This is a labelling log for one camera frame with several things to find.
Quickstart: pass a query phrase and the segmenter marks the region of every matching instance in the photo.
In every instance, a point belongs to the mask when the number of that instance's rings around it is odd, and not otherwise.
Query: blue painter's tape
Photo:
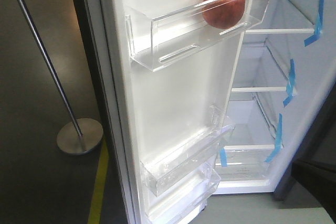
[[[220,151],[219,151],[219,156],[220,156],[220,164],[222,165],[222,167],[227,167],[227,160],[226,160],[226,152],[225,152],[225,149],[222,148]]]
[[[293,96],[292,95],[289,95],[286,99],[284,99],[284,101],[282,102],[283,103],[283,106],[286,107],[288,105],[288,103],[291,102],[291,100],[293,99]]]
[[[275,147],[272,153],[266,158],[265,162],[270,163],[273,158],[280,152],[282,145],[282,114],[279,114],[279,123],[277,126],[277,133],[275,136]]]
[[[296,75],[295,75],[295,63],[293,59],[290,59],[290,69],[288,74],[288,83],[286,86],[286,92],[288,97],[282,102],[283,106],[286,107],[288,103],[293,99],[293,90],[296,84]]]
[[[319,10],[315,23],[315,31],[312,36],[304,40],[305,47],[312,44],[321,37],[321,31],[323,28],[323,10],[324,10],[324,0],[319,0]]]

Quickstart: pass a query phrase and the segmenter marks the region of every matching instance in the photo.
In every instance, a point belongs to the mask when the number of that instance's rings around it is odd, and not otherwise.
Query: yellow stripe
[[[106,141],[103,138],[96,174],[96,181],[94,182],[95,187],[92,194],[88,224],[99,224],[108,164],[109,154],[106,147]]]

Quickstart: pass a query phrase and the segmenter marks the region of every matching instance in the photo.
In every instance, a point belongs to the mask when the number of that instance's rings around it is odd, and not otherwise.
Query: red apple
[[[202,14],[209,25],[219,29],[227,29],[240,21],[244,10],[245,0],[220,0],[207,4],[203,8]]]

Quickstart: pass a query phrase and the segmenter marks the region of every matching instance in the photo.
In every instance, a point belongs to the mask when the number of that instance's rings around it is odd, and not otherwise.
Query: open refrigerator door
[[[214,168],[235,127],[226,110],[244,31],[262,22],[269,0],[244,0],[241,19],[224,29],[203,19],[223,0],[100,2],[124,115],[117,156],[126,156],[130,223],[189,223],[221,180]]]

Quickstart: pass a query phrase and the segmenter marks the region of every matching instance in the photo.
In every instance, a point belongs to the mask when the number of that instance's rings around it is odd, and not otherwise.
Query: gray floor
[[[282,209],[271,194],[212,196],[190,224],[332,224],[323,208]]]
[[[99,120],[72,0],[26,0],[77,118]],[[99,150],[62,153],[70,118],[16,0],[0,0],[0,223],[86,223]]]

